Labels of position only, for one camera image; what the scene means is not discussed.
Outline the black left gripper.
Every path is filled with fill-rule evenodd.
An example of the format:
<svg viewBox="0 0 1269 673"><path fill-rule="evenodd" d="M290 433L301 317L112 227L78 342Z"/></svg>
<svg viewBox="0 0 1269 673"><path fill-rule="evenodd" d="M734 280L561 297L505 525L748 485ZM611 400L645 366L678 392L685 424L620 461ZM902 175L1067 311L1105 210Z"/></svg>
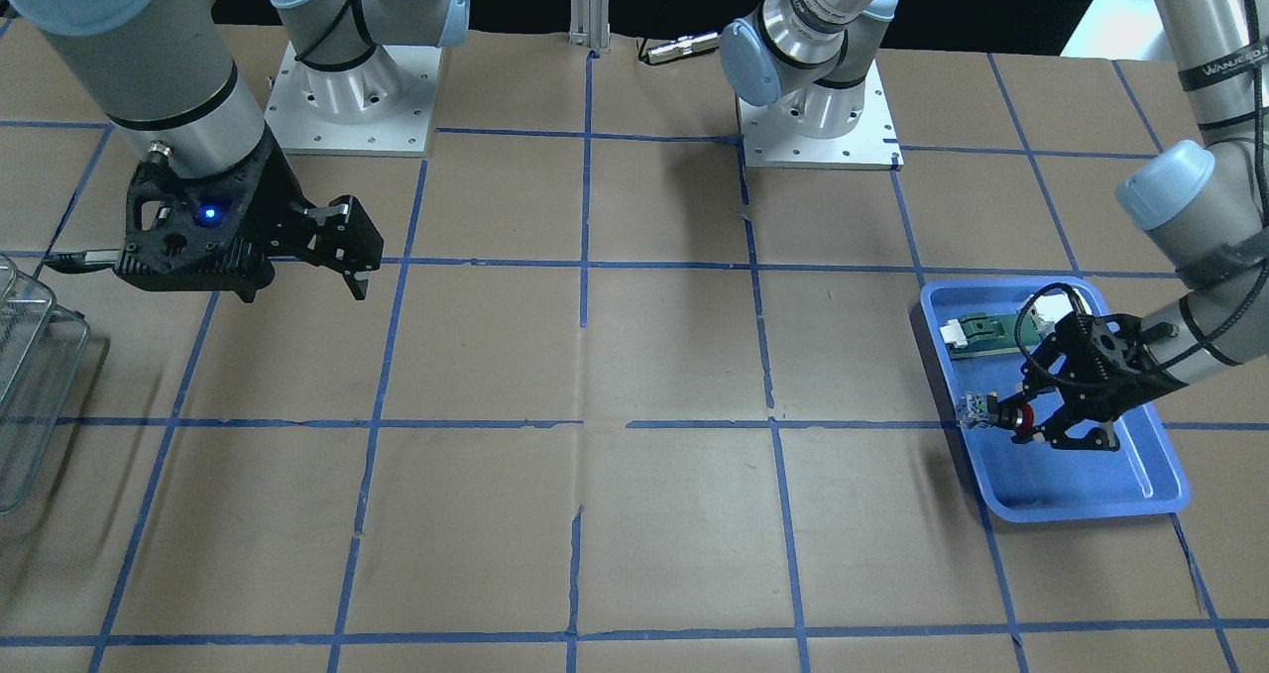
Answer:
<svg viewBox="0 0 1269 673"><path fill-rule="evenodd" d="M1027 358L1027 389L995 403L995 425L1010 430L1014 444L1038 436L1055 450L1118 452L1122 443L1113 422L1180 389L1147 349L1178 334L1170 323L1142 328L1142 319L1128 312L1067 312ZM1048 392L1060 392L1062 406L1044 434L1032 401ZM1084 436L1071 436L1070 429L1085 420L1096 424Z"/></svg>

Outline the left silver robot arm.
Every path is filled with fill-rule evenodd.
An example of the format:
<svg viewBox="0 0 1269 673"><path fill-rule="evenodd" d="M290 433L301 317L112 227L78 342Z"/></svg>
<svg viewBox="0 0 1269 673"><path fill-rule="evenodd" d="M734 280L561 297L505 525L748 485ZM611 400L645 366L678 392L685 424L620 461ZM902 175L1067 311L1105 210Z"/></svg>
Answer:
<svg viewBox="0 0 1269 673"><path fill-rule="evenodd" d="M1187 295L1136 317L1070 310L1022 356L1018 392L970 392L962 425L1011 441L1114 451L1113 424L1266 353L1266 0L1154 0L1178 81L1200 131L1115 187L1133 225L1171 262ZM721 61L736 95L772 105L807 88L851 89L896 0L761 0L725 27Z"/></svg>

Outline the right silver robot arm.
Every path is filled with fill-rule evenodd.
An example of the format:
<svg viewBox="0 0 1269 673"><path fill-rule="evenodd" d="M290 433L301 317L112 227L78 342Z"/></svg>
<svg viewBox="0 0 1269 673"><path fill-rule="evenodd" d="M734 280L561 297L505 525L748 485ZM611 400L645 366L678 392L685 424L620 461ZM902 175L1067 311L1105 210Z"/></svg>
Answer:
<svg viewBox="0 0 1269 673"><path fill-rule="evenodd" d="M114 250L49 254L58 273L112 270L140 290L231 290L251 302L273 258L334 270L354 298L385 236L353 196L305 198L266 112L213 22L216 0L8 0L49 41L140 154ZM462 44L470 0L269 0L308 113L357 124L404 113L390 47Z"/></svg>

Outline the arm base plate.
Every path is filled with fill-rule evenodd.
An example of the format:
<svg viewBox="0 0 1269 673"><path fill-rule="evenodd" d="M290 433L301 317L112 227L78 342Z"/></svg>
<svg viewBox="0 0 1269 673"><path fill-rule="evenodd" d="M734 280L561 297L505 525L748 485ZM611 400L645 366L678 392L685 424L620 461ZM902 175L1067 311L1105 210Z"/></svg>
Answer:
<svg viewBox="0 0 1269 673"><path fill-rule="evenodd" d="M324 72L288 46L266 105L272 135L291 157L425 157L444 55L385 46L360 66Z"/></svg>
<svg viewBox="0 0 1269 673"><path fill-rule="evenodd" d="M766 107L736 99L747 168L898 170L905 159L876 62L848 89L812 84Z"/></svg>

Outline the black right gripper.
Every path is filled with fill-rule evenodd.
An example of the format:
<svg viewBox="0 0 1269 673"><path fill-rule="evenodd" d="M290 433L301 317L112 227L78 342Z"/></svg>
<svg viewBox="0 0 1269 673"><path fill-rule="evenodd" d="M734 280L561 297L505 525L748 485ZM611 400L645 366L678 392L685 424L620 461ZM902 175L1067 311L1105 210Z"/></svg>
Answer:
<svg viewBox="0 0 1269 673"><path fill-rule="evenodd" d="M112 268L119 279L140 290L231 290L253 302L272 284L272 257L294 257L339 273L354 298L367 298L385 237L357 197L308 207L275 142L201 179L178 177L175 157L171 145L154 142L133 171Z"/></svg>

